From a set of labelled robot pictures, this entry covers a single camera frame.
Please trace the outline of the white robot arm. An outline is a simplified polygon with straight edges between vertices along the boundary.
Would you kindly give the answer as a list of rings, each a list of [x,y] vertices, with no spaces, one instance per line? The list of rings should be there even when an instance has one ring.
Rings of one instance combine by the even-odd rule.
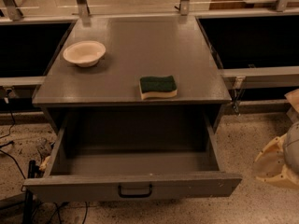
[[[292,106],[288,116],[293,125],[261,150],[253,163],[253,175],[275,187],[299,189],[299,90],[285,97]]]

